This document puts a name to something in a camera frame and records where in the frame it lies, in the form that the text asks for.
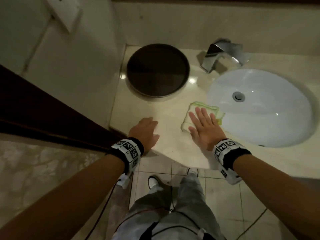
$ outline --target round lid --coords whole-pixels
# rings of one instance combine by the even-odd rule
[[[165,97],[187,82],[190,66],[185,55],[167,44],[150,44],[138,49],[127,64],[127,77],[138,92]]]

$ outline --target sink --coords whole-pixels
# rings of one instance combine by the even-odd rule
[[[315,122],[307,97],[284,78],[261,70],[226,72],[210,86],[207,103],[226,113],[222,127],[252,144],[286,147],[309,138]]]

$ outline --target white sneaker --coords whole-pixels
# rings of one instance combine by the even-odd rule
[[[149,186],[149,189],[151,189],[152,187],[156,186],[156,185],[159,185],[159,181],[158,179],[154,176],[154,175],[151,175],[148,177],[148,186]]]
[[[199,171],[197,168],[188,168],[188,171],[186,174],[190,174],[190,173],[196,175],[197,177],[199,176]]]

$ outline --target beige countertop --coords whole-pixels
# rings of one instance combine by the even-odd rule
[[[159,121],[155,132],[160,135],[160,139],[153,148],[155,153],[163,154],[187,167],[217,169],[216,160],[208,155],[205,156],[193,143],[190,134],[183,133],[180,126],[190,103],[206,102],[207,89],[219,74],[217,72],[207,74],[200,68],[197,56],[203,51],[180,49],[190,64],[190,76],[186,85],[168,97],[145,97],[134,91],[126,79],[126,64],[139,48],[136,46],[126,48],[109,126],[128,134],[130,128],[141,118],[152,116]],[[319,64],[319,56],[256,53],[243,66],[282,76],[308,97],[317,124],[315,133],[309,139],[290,147],[270,148],[253,145],[228,132],[226,132],[227,137],[239,141],[253,155],[291,176],[320,179]]]

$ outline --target faucet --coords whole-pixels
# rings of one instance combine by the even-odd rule
[[[200,66],[206,73],[211,73],[221,56],[227,55],[240,66],[243,66],[251,57],[250,53],[242,51],[242,44],[231,43],[228,39],[218,38],[210,44],[207,54]]]

